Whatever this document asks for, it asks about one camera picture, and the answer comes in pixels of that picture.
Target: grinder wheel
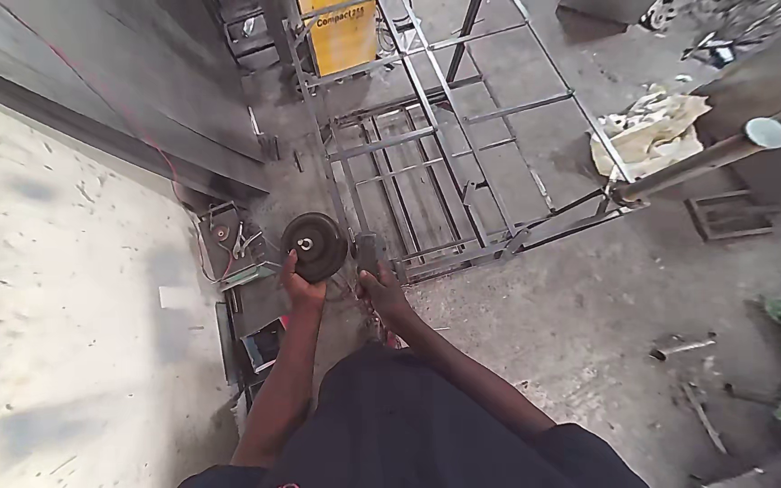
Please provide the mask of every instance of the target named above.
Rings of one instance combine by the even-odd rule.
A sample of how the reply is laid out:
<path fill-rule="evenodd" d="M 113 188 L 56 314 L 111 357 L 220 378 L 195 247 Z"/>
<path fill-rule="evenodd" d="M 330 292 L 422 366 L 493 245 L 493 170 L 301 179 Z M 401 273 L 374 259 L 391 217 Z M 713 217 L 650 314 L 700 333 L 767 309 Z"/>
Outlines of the grinder wheel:
<path fill-rule="evenodd" d="M 318 283 L 339 271 L 348 254 L 348 239 L 339 225 L 319 212 L 296 217 L 282 233 L 282 250 L 297 250 L 294 271 L 309 283 Z"/>

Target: welded steel frame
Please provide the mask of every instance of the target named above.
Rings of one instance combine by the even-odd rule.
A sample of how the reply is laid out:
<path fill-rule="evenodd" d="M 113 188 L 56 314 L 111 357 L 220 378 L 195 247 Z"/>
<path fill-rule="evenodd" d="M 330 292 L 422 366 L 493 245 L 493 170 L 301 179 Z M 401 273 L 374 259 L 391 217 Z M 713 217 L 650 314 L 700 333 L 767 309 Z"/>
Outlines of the welded steel frame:
<path fill-rule="evenodd" d="M 481 5 L 481 0 L 470 0 L 470 5 L 467 8 L 466 16 L 463 21 L 463 26 L 460 29 L 460 35 L 457 38 L 450 38 L 439 42 L 429 42 L 420 24 L 417 21 L 413 21 L 413 28 L 416 30 L 417 39 L 420 41 L 421 46 L 406 50 L 404 49 L 400 32 L 397 30 L 395 23 L 390 20 L 387 15 L 386 0 L 376 0 L 376 6 L 378 12 L 382 17 L 382 21 L 385 23 L 385 27 L 390 32 L 393 39 L 395 52 L 389 56 L 383 57 L 375 61 L 365 62 L 348 70 L 341 71 L 332 75 L 317 76 L 311 73 L 306 73 L 303 70 L 301 62 L 295 62 L 294 68 L 297 72 L 298 86 L 300 87 L 306 109 L 312 118 L 312 131 L 317 141 L 325 148 L 325 154 L 322 158 L 322 166 L 325 173 L 325 178 L 328 184 L 328 191 L 331 194 L 331 200 L 333 202 L 334 210 L 342 226 L 350 229 L 350 232 L 367 231 L 369 230 L 369 222 L 366 220 L 365 211 L 363 209 L 363 203 L 358 193 L 358 186 L 368 183 L 379 183 L 383 189 L 385 201 L 390 208 L 391 216 L 393 218 L 398 237 L 403 244 L 405 254 L 403 256 L 391 257 L 393 265 L 400 275 L 400 278 L 405 283 L 416 283 L 424 280 L 436 278 L 448 274 L 450 272 L 458 271 L 466 267 L 472 267 L 482 264 L 484 262 L 496 261 L 496 260 L 508 260 L 514 255 L 524 250 L 533 249 L 548 242 L 560 239 L 562 237 L 575 234 L 577 232 L 586 230 L 590 227 L 594 227 L 601 223 L 611 221 L 618 217 L 635 210 L 639 205 L 629 205 L 621 202 L 618 204 L 611 199 L 612 187 L 621 177 L 627 180 L 627 172 L 625 165 L 616 151 L 610 139 L 607 138 L 602 127 L 592 117 L 584 104 L 574 93 L 574 90 L 569 85 L 567 79 L 559 71 L 555 60 L 550 56 L 548 50 L 544 46 L 544 43 L 538 36 L 536 29 L 532 23 L 532 18 L 529 16 L 528 11 L 522 5 L 520 0 L 509 0 L 513 4 L 516 10 L 521 15 L 521 21 L 497 30 L 490 32 L 472 34 L 472 26 L 475 24 L 478 9 Z M 305 15 L 292 14 L 287 21 L 287 39 L 288 48 L 292 53 L 294 59 L 298 59 L 297 46 L 304 39 L 309 38 L 309 29 L 315 23 L 315 20 L 319 15 L 329 13 L 338 9 L 348 8 L 353 5 L 363 3 L 363 0 L 349 0 L 341 2 L 340 4 L 333 5 L 331 7 L 325 7 L 320 10 L 306 13 Z M 407 5 L 405 1 L 401 2 L 406 10 L 406 20 L 412 21 L 415 18 L 415 13 L 411 6 Z M 509 32 L 518 28 L 525 28 L 535 41 L 535 45 L 543 53 L 547 59 L 549 65 L 555 72 L 557 78 L 561 81 L 564 90 L 561 93 L 557 93 L 548 98 L 535 100 L 529 103 L 522 103 L 515 107 L 503 108 L 499 106 L 499 103 L 494 94 L 494 90 L 486 79 L 481 69 L 478 67 L 474 56 L 472 56 L 469 46 L 466 42 L 471 42 L 477 39 L 487 38 L 496 34 Z M 442 72 L 438 61 L 434 55 L 434 51 L 442 50 L 446 48 L 454 47 L 455 52 L 451 59 L 450 69 L 447 74 Z M 425 54 L 432 67 L 432 70 L 436 73 L 439 86 L 432 89 L 425 89 L 418 74 L 415 72 L 414 66 L 411 61 L 411 57 L 415 55 Z M 472 61 L 477 75 L 470 76 L 461 80 L 456 80 L 456 72 L 459 68 L 461 58 L 463 54 L 469 56 Z M 402 63 L 404 71 L 409 79 L 409 83 L 412 87 L 413 94 L 404 96 L 402 98 L 381 103 L 370 108 L 361 108 L 353 111 L 350 114 L 341 117 L 323 117 L 320 118 L 319 114 L 323 115 L 324 110 L 319 110 L 316 107 L 316 99 L 322 103 L 321 108 L 324 107 L 324 95 L 325 86 L 328 83 L 334 83 L 339 80 L 345 79 L 345 77 L 352 76 L 358 73 L 365 73 L 375 68 L 388 65 L 392 62 L 399 61 Z M 454 95 L 451 93 L 453 89 L 460 88 L 473 83 L 483 83 L 489 98 L 492 100 L 495 110 L 473 117 L 465 117 L 460 114 L 457 109 L 457 104 Z M 521 113 L 525 110 L 530 110 L 538 107 L 544 107 L 553 103 L 560 103 L 565 101 L 572 101 L 576 106 L 580 115 L 587 121 L 593 135 L 604 145 L 607 150 L 608 156 L 613 160 L 614 171 L 609 182 L 603 188 L 597 188 L 589 194 L 586 194 L 580 199 L 571 202 L 569 205 L 556 207 L 550 198 L 547 188 L 544 186 L 541 178 L 537 173 L 530 169 L 529 172 L 535 181 L 541 197 L 544 199 L 549 213 L 528 222 L 514 222 L 508 214 L 507 209 L 502 200 L 500 194 L 500 188 L 497 188 L 490 180 L 488 172 L 484 170 L 482 162 L 482 151 L 492 149 L 505 144 L 514 144 L 524 164 L 526 158 L 523 157 L 523 152 L 517 143 L 517 135 L 514 127 L 508 120 L 508 116 Z M 465 140 L 467 150 L 450 153 L 450 145 L 448 144 L 445 134 L 443 133 L 443 127 L 440 127 L 433 106 L 442 104 L 444 108 L 449 108 L 450 112 L 456 118 L 456 122 L 462 132 L 463 139 Z M 411 110 L 419 108 L 423 112 L 423 116 L 428 122 L 428 127 L 417 127 L 412 118 Z M 404 114 L 408 125 L 409 132 L 402 135 L 391 136 L 382 138 L 378 129 L 376 118 L 382 116 L 388 116 L 391 114 L 402 113 Z M 502 119 L 505 127 L 508 130 L 509 137 L 500 141 L 493 142 L 481 148 L 476 147 L 473 144 L 473 138 L 471 134 L 471 127 L 480 122 L 487 120 Z M 370 132 L 366 127 L 367 124 L 371 124 L 373 130 L 377 136 L 376 140 L 372 140 Z M 341 128 L 344 127 L 359 127 L 363 144 L 350 149 L 342 149 L 331 152 L 327 149 L 325 138 L 323 136 L 322 127 L 329 127 L 331 131 L 332 140 L 338 141 L 337 134 Z M 422 139 L 432 138 L 436 149 L 439 151 L 438 158 L 428 159 L 427 151 L 424 148 Z M 407 166 L 403 169 L 393 170 L 390 165 L 390 160 L 387 155 L 387 149 L 392 146 L 404 144 L 414 141 L 418 153 L 421 157 L 420 162 Z M 355 181 L 351 164 L 349 160 L 360 155 L 367 155 L 372 165 L 377 172 L 377 176 L 368 178 L 363 181 Z M 480 173 L 482 181 L 463 181 L 459 170 L 455 169 L 454 161 L 462 156 L 471 155 Z M 333 163 L 339 161 L 344 183 L 347 186 L 348 193 L 351 196 L 352 204 L 355 210 L 357 218 L 357 226 L 353 227 L 349 225 L 348 216 L 345 213 L 342 194 L 339 192 L 339 187 L 334 178 Z M 433 166 L 443 165 L 450 181 L 454 187 L 453 192 L 447 192 L 442 190 L 442 186 L 439 184 L 438 178 L 433 171 Z M 430 184 L 434 189 L 434 192 L 438 198 L 439 205 L 442 210 L 442 214 L 446 219 L 450 233 L 453 240 L 440 246 L 436 246 L 430 249 L 421 249 L 418 243 L 418 237 L 415 234 L 412 222 L 409 217 L 409 212 L 406 207 L 405 199 L 397 186 L 396 177 L 399 174 L 412 171 L 415 169 L 424 169 L 430 180 Z M 481 222 L 478 213 L 474 209 L 471 197 L 472 194 L 481 189 L 486 188 L 493 202 L 495 203 L 499 215 L 503 221 L 503 229 L 499 232 L 488 233 Z M 468 221 L 471 229 L 474 232 L 472 238 L 461 237 L 461 232 L 458 230 L 459 222 L 455 221 L 450 211 L 450 200 L 454 200 L 455 207 L 461 207 L 465 214 L 465 219 Z M 553 225 L 558 221 L 553 221 L 555 217 L 558 217 L 566 212 L 576 208 L 583 203 L 590 202 L 596 199 L 601 199 L 598 209 L 595 214 L 580 219 L 577 221 L 570 221 L 568 223 L 559 223 Z M 429 260 L 427 259 L 431 254 L 451 252 L 451 254 L 444 255 L 442 257 Z"/>

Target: grey floor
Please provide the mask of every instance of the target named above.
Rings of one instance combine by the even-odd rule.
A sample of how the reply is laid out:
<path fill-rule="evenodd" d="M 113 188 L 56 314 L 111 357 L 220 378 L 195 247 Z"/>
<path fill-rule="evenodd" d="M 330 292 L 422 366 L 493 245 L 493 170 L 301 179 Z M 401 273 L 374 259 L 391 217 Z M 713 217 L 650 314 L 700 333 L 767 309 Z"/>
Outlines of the grey floor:
<path fill-rule="evenodd" d="M 645 93 L 648 83 L 681 88 L 674 81 L 678 74 L 691 75 L 692 85 L 715 75 L 697 61 L 679 61 L 692 37 L 682 23 L 664 37 L 637 26 L 623 33 L 557 12 L 555 0 L 524 3 L 595 114 L 622 110 Z M 418 0 L 415 10 L 438 40 L 460 24 L 463 8 L 457 4 L 464 5 Z M 480 49 L 504 72 L 508 98 L 521 96 L 507 104 L 555 91 L 543 60 L 524 62 L 516 47 Z M 390 98 L 394 90 L 404 93 L 399 71 L 335 87 L 338 98 L 329 110 L 342 113 Z M 244 81 L 248 94 L 268 94 L 253 100 L 262 128 L 298 150 L 305 168 L 298 172 L 288 159 L 269 168 L 274 193 L 256 205 L 255 215 L 267 234 L 276 236 L 300 213 L 332 214 L 319 152 L 307 135 L 308 115 L 285 93 L 272 94 L 277 84 L 277 71 Z M 591 172 L 583 169 L 590 164 L 588 143 L 573 110 L 546 108 L 515 127 L 525 139 L 528 163 L 556 203 L 596 188 Z M 768 407 L 720 393 L 724 381 L 761 394 L 781 392 L 778 339 L 753 303 L 759 294 L 781 294 L 781 216 L 773 235 L 703 243 L 682 201 L 730 185 L 723 180 L 713 175 L 669 188 L 630 216 L 505 264 L 422 283 L 409 290 L 409 298 L 433 327 L 450 327 L 444 332 L 449 340 L 548 414 L 605 438 L 652 486 L 682 487 L 738 474 L 781 451 L 781 429 Z M 512 193 L 522 190 L 512 188 Z M 330 306 L 320 374 L 356 346 L 360 323 L 350 300 Z M 718 335 L 718 345 L 690 352 L 683 361 L 657 364 L 646 355 L 657 339 L 708 332 Z M 695 380 L 706 393 L 708 415 L 730 456 L 714 449 L 678 389 L 678 377 Z"/>

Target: cloth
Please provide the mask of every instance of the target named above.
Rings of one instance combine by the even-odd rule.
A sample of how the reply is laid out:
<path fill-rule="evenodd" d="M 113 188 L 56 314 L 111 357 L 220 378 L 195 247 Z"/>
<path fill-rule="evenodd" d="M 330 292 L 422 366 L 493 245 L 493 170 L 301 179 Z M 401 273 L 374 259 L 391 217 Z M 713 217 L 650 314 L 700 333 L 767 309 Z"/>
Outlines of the cloth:
<path fill-rule="evenodd" d="M 273 469 L 215 466 L 180 488 L 282 486 L 646 484 L 591 432 L 560 425 L 526 443 L 414 355 L 371 345 L 327 373 Z"/>

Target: metal bracket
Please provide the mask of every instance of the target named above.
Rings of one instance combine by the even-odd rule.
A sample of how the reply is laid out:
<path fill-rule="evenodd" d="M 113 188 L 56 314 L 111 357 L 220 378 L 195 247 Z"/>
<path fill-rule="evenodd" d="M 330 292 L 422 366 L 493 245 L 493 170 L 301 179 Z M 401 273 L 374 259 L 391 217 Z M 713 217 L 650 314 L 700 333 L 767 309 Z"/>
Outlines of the metal bracket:
<path fill-rule="evenodd" d="M 505 246 L 505 249 L 502 251 L 502 259 L 503 261 L 511 261 L 512 258 L 517 253 L 517 249 L 519 249 L 524 242 L 526 242 L 526 239 L 529 238 L 529 235 L 532 234 L 532 229 L 528 227 L 524 227 L 520 232 L 517 233 L 517 235 L 514 236 L 513 239 L 508 241 L 508 245 Z"/>

